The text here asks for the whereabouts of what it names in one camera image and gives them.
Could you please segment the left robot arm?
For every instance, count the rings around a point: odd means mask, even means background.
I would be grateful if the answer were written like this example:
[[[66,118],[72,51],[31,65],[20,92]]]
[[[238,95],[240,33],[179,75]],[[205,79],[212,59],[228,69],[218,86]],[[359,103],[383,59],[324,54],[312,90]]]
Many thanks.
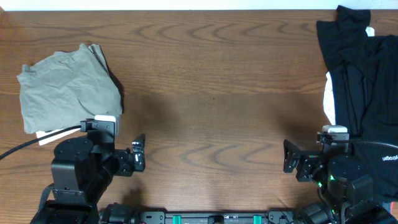
[[[44,189],[32,223],[140,223],[137,210],[98,202],[115,176],[130,177],[144,171],[146,137],[132,147],[116,149],[116,123],[87,119],[80,123],[84,136],[62,141],[54,149],[53,183]]]

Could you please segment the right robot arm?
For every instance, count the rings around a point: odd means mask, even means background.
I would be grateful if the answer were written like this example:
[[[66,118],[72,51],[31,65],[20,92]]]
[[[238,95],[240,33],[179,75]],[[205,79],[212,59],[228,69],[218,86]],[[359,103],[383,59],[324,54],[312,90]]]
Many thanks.
[[[285,173],[296,171],[299,182],[318,186],[320,202],[295,212],[293,222],[397,223],[374,195],[369,167],[351,155],[353,140],[347,133],[318,133],[321,151],[302,151],[284,140]]]

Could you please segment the khaki green shorts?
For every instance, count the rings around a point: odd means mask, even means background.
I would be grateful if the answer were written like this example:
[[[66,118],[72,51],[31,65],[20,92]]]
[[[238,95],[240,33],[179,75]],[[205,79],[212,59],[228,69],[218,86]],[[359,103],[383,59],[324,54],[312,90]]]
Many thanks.
[[[24,131],[76,126],[96,115],[121,115],[121,94],[98,44],[74,52],[55,52],[17,76]]]

